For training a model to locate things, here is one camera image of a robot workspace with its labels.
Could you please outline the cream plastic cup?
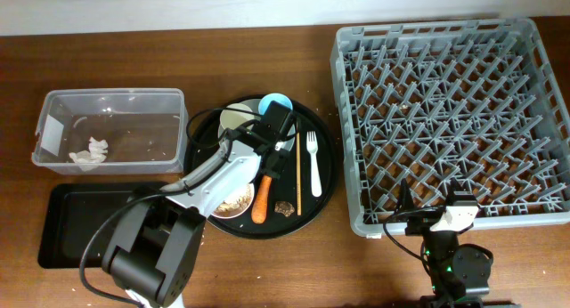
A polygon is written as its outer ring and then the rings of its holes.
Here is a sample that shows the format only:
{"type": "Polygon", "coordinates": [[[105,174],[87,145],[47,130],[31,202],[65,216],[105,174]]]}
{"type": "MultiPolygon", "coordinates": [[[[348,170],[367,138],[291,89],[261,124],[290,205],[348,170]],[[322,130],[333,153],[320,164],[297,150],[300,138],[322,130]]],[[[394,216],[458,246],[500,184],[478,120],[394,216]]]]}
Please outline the cream plastic cup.
{"type": "Polygon", "coordinates": [[[218,135],[221,135],[226,128],[235,129],[254,118],[255,116],[249,106],[242,103],[230,104],[227,109],[221,112],[218,135]]]}

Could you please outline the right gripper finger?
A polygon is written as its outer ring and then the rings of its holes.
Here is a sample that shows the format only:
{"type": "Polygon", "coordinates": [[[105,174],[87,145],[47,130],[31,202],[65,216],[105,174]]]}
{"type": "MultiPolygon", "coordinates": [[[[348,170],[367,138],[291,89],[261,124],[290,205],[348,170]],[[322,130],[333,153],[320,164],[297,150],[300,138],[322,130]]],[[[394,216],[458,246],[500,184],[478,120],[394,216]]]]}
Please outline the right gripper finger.
{"type": "Polygon", "coordinates": [[[473,195],[456,180],[451,179],[447,195],[448,205],[472,205],[473,195]]]}
{"type": "Polygon", "coordinates": [[[412,210],[415,208],[411,189],[405,179],[400,181],[399,196],[396,204],[396,210],[412,210]]]}

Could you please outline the light blue plastic cup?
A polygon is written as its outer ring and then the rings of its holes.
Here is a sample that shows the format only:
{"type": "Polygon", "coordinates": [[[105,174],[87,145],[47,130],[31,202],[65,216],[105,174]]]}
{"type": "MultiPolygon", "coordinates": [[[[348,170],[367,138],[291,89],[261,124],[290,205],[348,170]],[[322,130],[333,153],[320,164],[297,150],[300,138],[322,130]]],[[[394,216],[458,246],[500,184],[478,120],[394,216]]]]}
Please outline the light blue plastic cup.
{"type": "Polygon", "coordinates": [[[264,115],[272,102],[279,103],[288,109],[293,109],[293,103],[288,96],[282,93],[269,93],[258,103],[258,112],[264,115]]]}

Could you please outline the brown food scrap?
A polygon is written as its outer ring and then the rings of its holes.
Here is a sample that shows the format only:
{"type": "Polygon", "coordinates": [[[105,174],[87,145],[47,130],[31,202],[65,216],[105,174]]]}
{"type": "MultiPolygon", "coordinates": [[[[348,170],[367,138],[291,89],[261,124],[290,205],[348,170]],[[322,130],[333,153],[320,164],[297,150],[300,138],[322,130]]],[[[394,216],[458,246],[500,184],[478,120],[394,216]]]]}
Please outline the brown food scrap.
{"type": "Polygon", "coordinates": [[[285,217],[290,217],[296,212],[296,209],[287,201],[278,201],[275,203],[274,212],[284,215],[285,217]]]}

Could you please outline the white napkin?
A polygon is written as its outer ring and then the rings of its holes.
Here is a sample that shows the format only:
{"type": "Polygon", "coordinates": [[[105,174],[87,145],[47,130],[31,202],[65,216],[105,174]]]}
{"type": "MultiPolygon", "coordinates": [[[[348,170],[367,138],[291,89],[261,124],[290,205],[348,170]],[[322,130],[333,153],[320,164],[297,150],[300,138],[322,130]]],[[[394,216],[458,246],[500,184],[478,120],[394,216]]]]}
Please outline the white napkin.
{"type": "Polygon", "coordinates": [[[107,158],[109,144],[106,140],[97,141],[93,137],[89,139],[88,150],[70,152],[71,160],[79,165],[83,172],[94,170],[107,158]]]}

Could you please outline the grey round plate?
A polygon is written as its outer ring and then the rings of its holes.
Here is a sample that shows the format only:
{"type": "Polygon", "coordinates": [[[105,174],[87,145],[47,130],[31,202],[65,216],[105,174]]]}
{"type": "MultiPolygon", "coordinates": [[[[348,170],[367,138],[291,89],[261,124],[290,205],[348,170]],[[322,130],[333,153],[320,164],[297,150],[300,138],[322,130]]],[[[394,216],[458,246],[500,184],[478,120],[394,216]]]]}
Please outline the grey round plate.
{"type": "MultiPolygon", "coordinates": [[[[261,112],[259,112],[259,102],[261,101],[261,99],[258,98],[254,98],[254,99],[247,99],[244,101],[240,101],[237,103],[232,103],[229,105],[230,108],[235,108],[235,109],[240,109],[240,110],[250,110],[251,112],[257,113],[257,114],[261,114],[261,112]]],[[[259,119],[258,117],[255,117],[252,114],[244,114],[243,116],[245,116],[246,119],[252,117],[255,119],[259,119]]],[[[222,118],[220,117],[219,119],[220,121],[220,125],[218,126],[217,129],[217,134],[218,136],[221,136],[225,127],[222,125],[222,118]]],[[[289,129],[289,133],[288,135],[295,135],[296,132],[296,128],[295,126],[291,126],[291,128],[289,129]]],[[[294,143],[295,143],[295,138],[291,138],[290,140],[286,141],[286,142],[279,142],[276,145],[276,148],[280,148],[280,149],[284,149],[284,150],[288,150],[291,151],[291,149],[294,147],[294,143]]]]}

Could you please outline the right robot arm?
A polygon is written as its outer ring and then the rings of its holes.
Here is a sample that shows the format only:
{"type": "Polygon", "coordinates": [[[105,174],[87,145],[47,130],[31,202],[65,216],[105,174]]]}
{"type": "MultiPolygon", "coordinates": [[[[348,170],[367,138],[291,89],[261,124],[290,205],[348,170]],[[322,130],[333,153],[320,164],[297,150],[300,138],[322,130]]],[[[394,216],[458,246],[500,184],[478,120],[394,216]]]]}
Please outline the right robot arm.
{"type": "Polygon", "coordinates": [[[433,294],[421,297],[422,307],[483,307],[482,297],[490,292],[493,253],[476,244],[461,244],[459,236],[470,230],[480,211],[476,196],[455,177],[458,168],[440,183],[445,199],[440,205],[414,203],[411,185],[404,174],[393,212],[381,222],[382,233],[395,246],[419,260],[430,278],[433,294]],[[403,223],[403,234],[420,237],[415,253],[395,239],[390,225],[403,223]]]}

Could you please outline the orange carrot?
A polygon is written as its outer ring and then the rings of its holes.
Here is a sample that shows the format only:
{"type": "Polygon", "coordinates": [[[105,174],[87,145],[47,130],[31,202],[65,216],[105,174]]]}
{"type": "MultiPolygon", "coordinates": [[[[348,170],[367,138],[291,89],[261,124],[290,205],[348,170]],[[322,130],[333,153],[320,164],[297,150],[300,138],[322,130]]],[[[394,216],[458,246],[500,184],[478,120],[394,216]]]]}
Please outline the orange carrot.
{"type": "Polygon", "coordinates": [[[251,219],[253,223],[264,223],[267,217],[268,195],[273,178],[264,175],[252,205],[251,219]]]}

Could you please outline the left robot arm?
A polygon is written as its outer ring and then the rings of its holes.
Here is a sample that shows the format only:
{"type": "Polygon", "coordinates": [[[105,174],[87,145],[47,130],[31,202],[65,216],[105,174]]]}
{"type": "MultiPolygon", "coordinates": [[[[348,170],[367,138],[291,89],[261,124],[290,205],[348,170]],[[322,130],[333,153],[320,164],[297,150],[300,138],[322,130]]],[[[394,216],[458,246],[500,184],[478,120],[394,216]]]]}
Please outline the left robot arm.
{"type": "Polygon", "coordinates": [[[137,307],[168,307],[191,277],[209,216],[258,174],[277,175],[289,155],[292,121],[251,120],[228,129],[219,150],[177,182],[144,190],[110,215],[80,259],[79,278],[93,294],[137,307]],[[94,287],[86,278],[86,254],[110,226],[115,228],[102,270],[125,296],[94,287]]]}

